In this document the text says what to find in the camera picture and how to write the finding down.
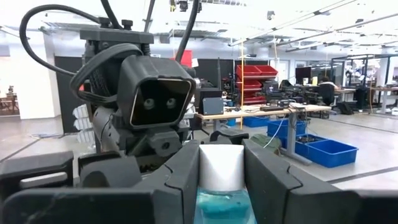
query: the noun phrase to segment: person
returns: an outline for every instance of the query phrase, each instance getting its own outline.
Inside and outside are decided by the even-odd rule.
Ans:
[[[336,86],[336,84],[334,84],[333,82],[329,81],[328,77],[322,77],[321,82],[319,83],[319,85],[332,85],[335,87],[335,90],[338,90],[339,87]]]

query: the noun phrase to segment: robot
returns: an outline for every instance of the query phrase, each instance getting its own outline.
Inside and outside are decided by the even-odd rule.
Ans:
[[[150,57],[153,36],[130,31],[129,21],[121,27],[109,3],[101,2],[109,19],[46,5],[33,8],[21,22],[27,53],[43,66],[71,76],[71,91],[90,104],[102,150],[77,158],[77,170],[72,152],[0,164],[3,224],[193,223],[200,144],[244,146],[244,181],[258,224],[398,221],[395,192],[337,189],[264,150],[248,133],[226,129],[212,133],[208,143],[191,140],[183,145],[188,128],[180,121],[196,83],[192,71],[179,61],[199,0],[192,3],[175,61]],[[74,12],[101,24],[99,30],[81,31],[87,40],[86,63],[78,73],[46,64],[29,47],[27,22],[45,10]],[[87,80],[90,88],[80,91]]]

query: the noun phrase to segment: clear plastic bottle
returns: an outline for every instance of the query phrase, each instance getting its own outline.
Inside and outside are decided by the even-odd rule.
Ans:
[[[194,224],[255,224],[246,190],[209,192],[198,189]]]

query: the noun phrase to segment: ceiling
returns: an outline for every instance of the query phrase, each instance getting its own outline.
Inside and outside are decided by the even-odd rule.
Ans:
[[[69,4],[65,1],[64,4],[75,6],[78,2],[81,4],[78,0],[71,0]],[[126,4],[114,2],[116,0],[110,0],[115,14],[122,16],[118,16],[119,20],[131,19],[134,21],[134,30],[144,30],[150,0]],[[398,47],[398,25],[396,25],[398,14],[363,26],[354,26],[359,21],[377,20],[395,14],[395,7],[389,7],[390,0],[201,0],[201,2],[202,11],[197,15],[197,22],[191,34],[194,38],[234,42],[253,37],[244,44],[276,45],[277,48],[287,52],[315,50],[330,45],[340,45],[347,49]],[[171,37],[181,37],[187,25],[192,0],[188,0],[188,3],[187,12],[180,12],[179,5],[174,12],[171,12],[169,1],[156,1],[149,31],[164,37],[161,40],[165,44]],[[337,4],[334,6],[335,9],[325,9],[333,3]],[[87,4],[99,3],[89,0]],[[87,6],[81,9],[90,9],[90,13],[94,15],[104,15],[100,7]],[[18,28],[16,23],[5,23],[3,26]],[[41,27],[46,32],[55,33],[69,31],[77,35],[80,29],[96,28],[96,25],[69,13],[48,12],[38,15],[29,27],[31,29]]]

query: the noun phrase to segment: table leg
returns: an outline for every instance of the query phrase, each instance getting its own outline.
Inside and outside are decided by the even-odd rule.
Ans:
[[[213,131],[221,129],[221,123],[218,119],[213,119]]]
[[[381,113],[386,113],[387,108],[387,93],[388,91],[383,91],[383,102],[381,103]]]
[[[295,153],[295,146],[296,146],[296,124],[297,124],[297,113],[289,114],[289,124],[288,124],[288,131],[287,131],[287,149],[282,153],[291,158],[295,159],[304,165],[308,166],[312,163],[312,161],[298,155]]]

